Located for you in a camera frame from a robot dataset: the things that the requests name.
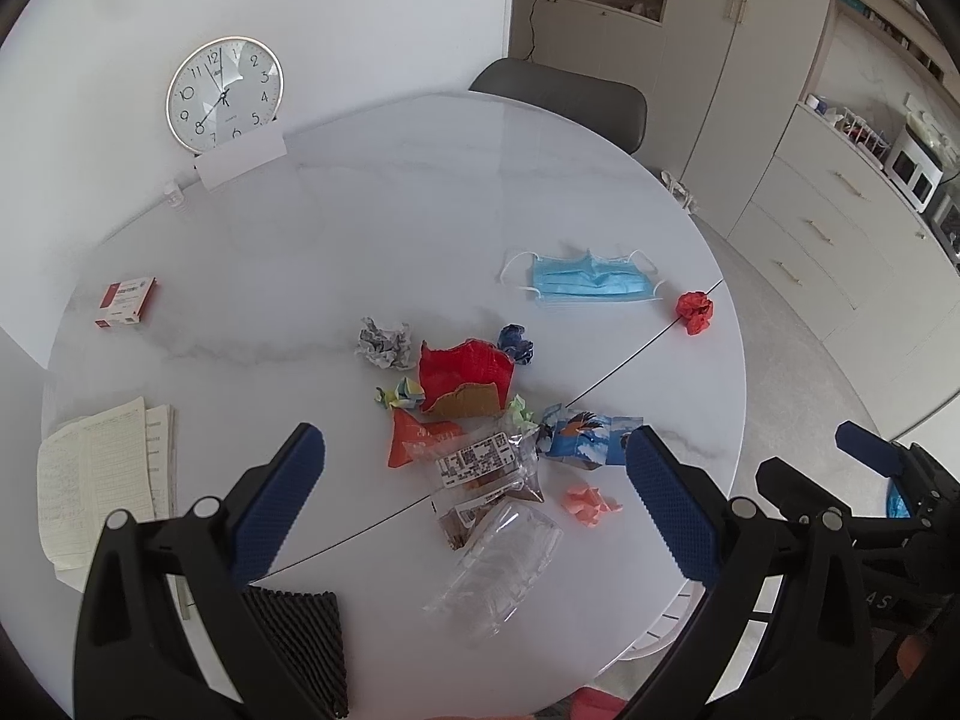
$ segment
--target round clock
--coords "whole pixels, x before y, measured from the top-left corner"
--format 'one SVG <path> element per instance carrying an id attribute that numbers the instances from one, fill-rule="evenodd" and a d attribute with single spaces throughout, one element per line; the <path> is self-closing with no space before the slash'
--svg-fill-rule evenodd
<path id="1" fill-rule="evenodd" d="M 167 90 L 167 122 L 181 146 L 200 154 L 270 122 L 282 95 L 270 49 L 251 38 L 220 38 L 179 66 Z"/>

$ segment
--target dish rack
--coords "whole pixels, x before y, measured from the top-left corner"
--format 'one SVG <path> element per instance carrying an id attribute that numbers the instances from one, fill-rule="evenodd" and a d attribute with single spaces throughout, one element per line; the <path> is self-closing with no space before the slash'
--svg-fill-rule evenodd
<path id="1" fill-rule="evenodd" d="M 853 143 L 858 146 L 862 143 L 861 148 L 865 148 L 880 162 L 886 159 L 891 145 L 885 141 L 882 133 L 877 133 L 867 124 L 866 119 L 853 113 L 850 108 L 843 109 L 843 119 L 839 119 L 835 126 Z"/>

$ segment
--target silver screw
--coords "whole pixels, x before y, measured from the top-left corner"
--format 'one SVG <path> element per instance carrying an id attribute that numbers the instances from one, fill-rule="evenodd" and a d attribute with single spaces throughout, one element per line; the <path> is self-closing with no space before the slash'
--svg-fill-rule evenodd
<path id="1" fill-rule="evenodd" d="M 107 528 L 112 531 L 120 530 L 127 523 L 128 514 L 126 509 L 114 509 L 107 516 Z"/>
<path id="2" fill-rule="evenodd" d="M 830 531 L 839 531 L 843 527 L 843 517 L 832 509 L 827 509 L 821 517 L 824 526 Z"/>
<path id="3" fill-rule="evenodd" d="M 757 516 L 757 504 L 750 498 L 733 498 L 730 508 L 740 519 L 753 519 Z"/>
<path id="4" fill-rule="evenodd" d="M 193 505 L 193 514 L 197 517 L 213 517 L 219 510 L 220 501 L 212 496 L 200 498 L 200 500 Z"/>

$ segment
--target red and white box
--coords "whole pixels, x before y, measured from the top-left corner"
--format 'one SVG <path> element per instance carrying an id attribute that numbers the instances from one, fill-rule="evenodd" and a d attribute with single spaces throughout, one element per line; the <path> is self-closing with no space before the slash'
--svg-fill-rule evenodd
<path id="1" fill-rule="evenodd" d="M 156 285 L 157 279 L 144 277 L 119 281 L 107 287 L 97 312 L 97 326 L 117 327 L 140 322 L 147 298 Z"/>

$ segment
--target black ribbed mat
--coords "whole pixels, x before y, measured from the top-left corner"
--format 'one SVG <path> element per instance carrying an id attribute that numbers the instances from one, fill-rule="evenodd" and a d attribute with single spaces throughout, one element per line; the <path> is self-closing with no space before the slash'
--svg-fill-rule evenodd
<path id="1" fill-rule="evenodd" d="M 247 609 L 280 659 L 330 717 L 347 717 L 347 664 L 337 596 L 248 586 Z"/>

